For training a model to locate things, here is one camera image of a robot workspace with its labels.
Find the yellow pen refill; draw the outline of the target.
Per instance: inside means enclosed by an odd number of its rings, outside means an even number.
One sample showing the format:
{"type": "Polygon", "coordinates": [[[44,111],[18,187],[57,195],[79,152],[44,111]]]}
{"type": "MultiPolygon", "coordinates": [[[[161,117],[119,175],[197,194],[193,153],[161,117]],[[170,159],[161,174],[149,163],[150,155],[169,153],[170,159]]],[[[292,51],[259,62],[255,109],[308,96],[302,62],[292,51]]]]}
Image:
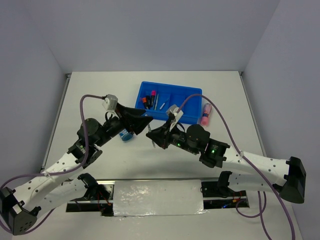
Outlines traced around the yellow pen refill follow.
{"type": "Polygon", "coordinates": [[[159,100],[159,94],[157,94],[156,98],[155,98],[155,103],[154,103],[154,108],[153,108],[155,111],[157,110],[158,100],[159,100]]]}

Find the pink cap black highlighter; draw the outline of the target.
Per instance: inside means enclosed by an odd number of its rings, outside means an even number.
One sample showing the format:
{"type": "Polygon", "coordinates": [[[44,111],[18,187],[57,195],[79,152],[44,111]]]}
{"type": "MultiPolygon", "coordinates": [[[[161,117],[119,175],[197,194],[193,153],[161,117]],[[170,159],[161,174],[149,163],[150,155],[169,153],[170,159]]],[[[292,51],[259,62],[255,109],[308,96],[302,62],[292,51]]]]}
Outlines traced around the pink cap black highlighter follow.
{"type": "Polygon", "coordinates": [[[155,90],[151,91],[150,94],[150,102],[149,102],[149,107],[150,109],[152,109],[154,107],[154,103],[155,103],[155,97],[156,97],[157,92],[155,90]]]}

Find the pink glue bottle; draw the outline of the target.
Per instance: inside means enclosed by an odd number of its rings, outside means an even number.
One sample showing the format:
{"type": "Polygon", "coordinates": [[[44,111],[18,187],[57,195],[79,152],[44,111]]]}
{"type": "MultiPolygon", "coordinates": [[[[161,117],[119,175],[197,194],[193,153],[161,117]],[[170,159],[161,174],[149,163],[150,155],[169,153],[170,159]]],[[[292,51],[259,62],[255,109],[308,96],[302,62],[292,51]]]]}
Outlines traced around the pink glue bottle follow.
{"type": "Polygon", "coordinates": [[[200,119],[200,124],[202,126],[208,126],[210,120],[210,114],[212,111],[212,105],[210,103],[206,103],[203,107],[202,117],[200,119]]]}

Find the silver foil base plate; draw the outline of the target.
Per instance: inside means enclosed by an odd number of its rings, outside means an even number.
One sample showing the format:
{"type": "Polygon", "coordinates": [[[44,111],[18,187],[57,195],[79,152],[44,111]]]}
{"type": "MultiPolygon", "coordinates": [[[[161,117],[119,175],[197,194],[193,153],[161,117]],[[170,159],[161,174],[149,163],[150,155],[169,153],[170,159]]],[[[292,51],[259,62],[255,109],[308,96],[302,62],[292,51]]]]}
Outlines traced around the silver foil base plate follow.
{"type": "Polygon", "coordinates": [[[113,213],[118,217],[185,216],[203,214],[201,181],[117,181],[113,213]]]}

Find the blue cap black highlighter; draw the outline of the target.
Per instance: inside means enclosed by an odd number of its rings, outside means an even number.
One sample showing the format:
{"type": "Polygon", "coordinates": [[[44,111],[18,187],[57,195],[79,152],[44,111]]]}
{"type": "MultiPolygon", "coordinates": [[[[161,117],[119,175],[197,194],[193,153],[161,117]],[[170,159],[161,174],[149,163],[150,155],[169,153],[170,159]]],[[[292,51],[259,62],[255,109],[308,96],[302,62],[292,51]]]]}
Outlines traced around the blue cap black highlighter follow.
{"type": "Polygon", "coordinates": [[[148,109],[151,109],[151,107],[152,107],[151,96],[150,95],[146,95],[145,98],[146,98],[146,103],[147,103],[148,109]]]}

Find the blue compartment tray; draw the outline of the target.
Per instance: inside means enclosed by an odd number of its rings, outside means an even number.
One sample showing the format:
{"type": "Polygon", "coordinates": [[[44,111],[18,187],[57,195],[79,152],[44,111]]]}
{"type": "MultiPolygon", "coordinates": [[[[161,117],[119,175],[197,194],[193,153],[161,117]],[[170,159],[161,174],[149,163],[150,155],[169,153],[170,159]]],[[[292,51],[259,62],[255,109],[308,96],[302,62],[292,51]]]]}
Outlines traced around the blue compartment tray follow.
{"type": "MultiPolygon", "coordinates": [[[[147,109],[147,115],[152,116],[155,120],[163,121],[168,119],[166,111],[169,107],[172,105],[180,107],[190,95],[202,93],[200,88],[143,81],[139,88],[135,107],[144,109],[142,98],[145,98],[147,95],[150,96],[153,90],[156,91],[156,96],[159,94],[158,104],[156,110],[154,110],[154,107],[147,109]],[[160,106],[168,98],[169,101],[163,109],[160,110],[160,106]]],[[[192,97],[182,106],[181,110],[183,111],[183,116],[179,120],[180,123],[189,125],[196,124],[202,116],[202,98],[199,96],[192,97]]]]}

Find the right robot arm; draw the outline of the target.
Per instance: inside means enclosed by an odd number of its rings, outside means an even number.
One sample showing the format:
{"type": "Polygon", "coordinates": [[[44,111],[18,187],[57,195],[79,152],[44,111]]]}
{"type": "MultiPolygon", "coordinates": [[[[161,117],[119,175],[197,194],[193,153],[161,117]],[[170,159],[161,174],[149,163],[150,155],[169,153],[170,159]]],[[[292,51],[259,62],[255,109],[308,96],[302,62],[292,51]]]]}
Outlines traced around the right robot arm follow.
{"type": "Polygon", "coordinates": [[[190,125],[185,131],[169,123],[155,128],[146,136],[162,149],[170,145],[194,155],[209,168],[221,168],[217,190],[223,196],[240,191],[276,191],[285,201],[305,201],[306,170],[297,157],[289,159],[238,151],[233,146],[210,137],[201,125],[190,125]]]}

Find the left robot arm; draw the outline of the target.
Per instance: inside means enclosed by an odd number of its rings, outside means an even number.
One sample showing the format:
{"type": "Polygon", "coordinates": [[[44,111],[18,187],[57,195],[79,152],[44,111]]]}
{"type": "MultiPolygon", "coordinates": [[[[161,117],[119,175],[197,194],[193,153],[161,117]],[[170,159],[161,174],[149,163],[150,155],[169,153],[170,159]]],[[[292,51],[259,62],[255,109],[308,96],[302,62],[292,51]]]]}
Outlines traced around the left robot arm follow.
{"type": "Polygon", "coordinates": [[[1,226],[14,236],[34,231],[38,218],[56,207],[79,198],[108,200],[110,192],[84,169],[103,153],[99,148],[121,131],[140,134],[153,117],[144,109],[117,104],[111,116],[100,124],[94,118],[82,119],[78,140],[53,165],[28,182],[0,189],[1,226]]]}

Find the blue jar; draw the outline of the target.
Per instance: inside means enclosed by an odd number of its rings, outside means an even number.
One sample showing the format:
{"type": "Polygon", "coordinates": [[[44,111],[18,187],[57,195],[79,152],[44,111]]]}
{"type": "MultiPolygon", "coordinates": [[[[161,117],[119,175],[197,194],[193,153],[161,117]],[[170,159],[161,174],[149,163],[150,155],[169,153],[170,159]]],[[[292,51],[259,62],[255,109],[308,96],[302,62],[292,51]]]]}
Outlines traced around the blue jar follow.
{"type": "Polygon", "coordinates": [[[123,142],[127,142],[131,140],[134,136],[132,132],[127,131],[126,129],[123,129],[119,134],[118,134],[123,142]]]}

